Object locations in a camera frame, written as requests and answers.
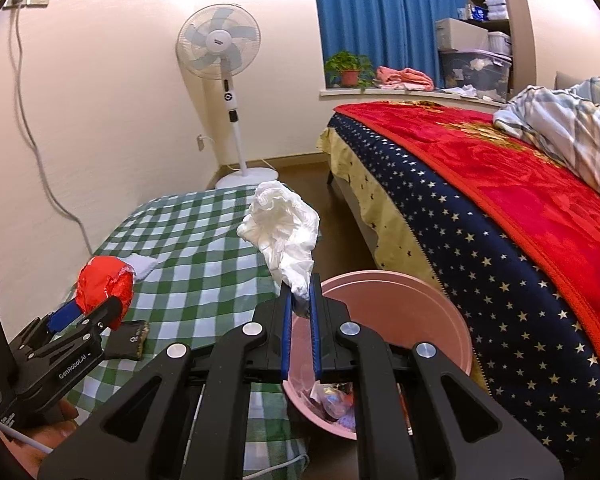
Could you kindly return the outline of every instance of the brown floor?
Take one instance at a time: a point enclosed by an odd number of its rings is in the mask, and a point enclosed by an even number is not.
[[[279,170],[280,181],[298,193],[320,215],[322,237],[314,250],[314,271],[326,280],[354,270],[375,269],[376,264],[358,230],[347,203],[337,189],[327,186],[326,162],[289,166]],[[355,480],[358,478],[356,443],[313,424],[309,467],[302,480]]]

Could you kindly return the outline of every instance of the navy blue star bedsheet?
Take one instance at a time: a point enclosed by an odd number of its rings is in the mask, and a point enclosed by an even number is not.
[[[600,432],[600,362],[552,280],[419,158],[344,115],[329,126],[410,225],[464,316],[491,395],[573,465]]]

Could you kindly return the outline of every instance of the green checkered tablecloth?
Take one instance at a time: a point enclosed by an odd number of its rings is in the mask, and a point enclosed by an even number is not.
[[[70,392],[71,402],[92,412],[171,343],[179,341],[192,348],[213,343],[231,328],[250,321],[256,305],[275,296],[263,256],[235,232],[254,189],[158,198],[140,206],[101,245],[97,254],[138,253],[158,258],[155,270],[134,285],[125,316],[125,320],[149,321],[150,332],[141,361],[102,362]],[[282,388],[254,384],[245,475],[305,452],[304,441],[289,420]],[[304,466],[305,460],[299,460],[261,478],[297,479]]]

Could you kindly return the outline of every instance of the checkered cloth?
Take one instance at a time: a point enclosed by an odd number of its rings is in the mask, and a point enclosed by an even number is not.
[[[125,320],[149,321],[150,332],[140,362],[102,362],[71,391],[68,399],[72,403],[92,412],[171,343],[178,341],[192,348],[214,343],[228,330],[250,321],[257,304],[275,296],[263,256],[235,232],[254,189],[158,198],[140,206],[101,245],[97,254],[124,257],[138,253],[158,259],[155,270],[134,285],[134,298],[125,316]],[[254,384],[245,475],[304,454],[304,441],[295,426],[282,388]],[[299,460],[261,478],[297,479],[305,465],[305,460]]]
[[[600,193],[600,77],[566,90],[528,86],[493,124],[543,150]]]

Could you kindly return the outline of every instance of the red wrapper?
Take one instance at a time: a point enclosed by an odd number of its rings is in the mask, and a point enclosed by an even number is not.
[[[114,256],[94,256],[80,271],[75,302],[81,311],[88,314],[107,298],[115,296],[122,302],[122,313],[109,326],[117,330],[129,310],[133,286],[134,270],[131,266]]]

